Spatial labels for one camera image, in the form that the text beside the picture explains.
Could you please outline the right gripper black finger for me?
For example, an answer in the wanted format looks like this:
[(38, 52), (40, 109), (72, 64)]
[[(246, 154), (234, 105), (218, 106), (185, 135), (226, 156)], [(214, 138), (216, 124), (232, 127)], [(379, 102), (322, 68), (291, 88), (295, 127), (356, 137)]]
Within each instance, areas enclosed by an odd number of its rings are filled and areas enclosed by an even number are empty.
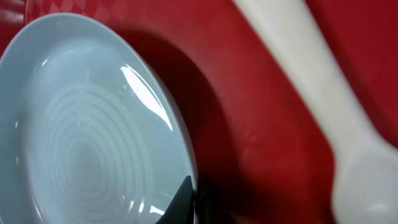
[(156, 224), (194, 224), (194, 201), (192, 178), (188, 175)]

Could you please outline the light blue plate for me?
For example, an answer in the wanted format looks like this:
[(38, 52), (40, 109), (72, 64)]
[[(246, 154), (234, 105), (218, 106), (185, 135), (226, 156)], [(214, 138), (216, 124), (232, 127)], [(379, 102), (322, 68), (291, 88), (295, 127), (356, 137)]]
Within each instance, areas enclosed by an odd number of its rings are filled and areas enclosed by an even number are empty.
[(1, 57), (1, 222), (156, 223), (197, 163), (173, 96), (117, 33), (42, 16)]

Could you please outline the white plastic spoon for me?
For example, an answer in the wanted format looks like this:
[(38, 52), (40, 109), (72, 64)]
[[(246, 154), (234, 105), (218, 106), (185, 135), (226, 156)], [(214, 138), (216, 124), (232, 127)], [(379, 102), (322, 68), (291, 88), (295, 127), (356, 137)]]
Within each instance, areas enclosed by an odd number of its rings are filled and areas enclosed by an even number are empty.
[(397, 222), (397, 149), (366, 115), (303, 1), (236, 0), (321, 127), (338, 223)]

